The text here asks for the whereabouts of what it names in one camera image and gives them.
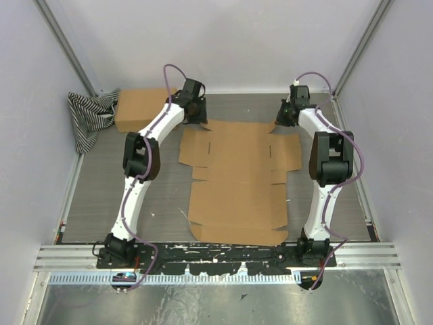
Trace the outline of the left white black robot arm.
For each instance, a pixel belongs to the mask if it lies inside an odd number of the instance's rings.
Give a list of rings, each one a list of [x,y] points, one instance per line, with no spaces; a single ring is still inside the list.
[[[99,251],[102,261],[123,269],[136,262],[139,214],[145,194],[160,171],[160,145],[183,122],[207,122],[205,92],[203,83],[185,79],[183,88],[168,96],[161,111],[146,127],[127,134],[122,160],[124,193],[116,221]]]

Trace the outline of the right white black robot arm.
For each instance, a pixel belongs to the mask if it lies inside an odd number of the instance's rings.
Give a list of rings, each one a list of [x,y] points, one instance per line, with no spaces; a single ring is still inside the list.
[[[312,267],[330,252],[330,223],[336,199],[342,186],[352,177],[354,137],[350,131],[341,131],[329,122],[315,105],[311,104],[309,87],[294,81],[290,94],[282,99],[276,124],[299,126],[312,138],[309,158],[309,176],[313,181],[313,198],[308,219],[296,245],[299,262]]]

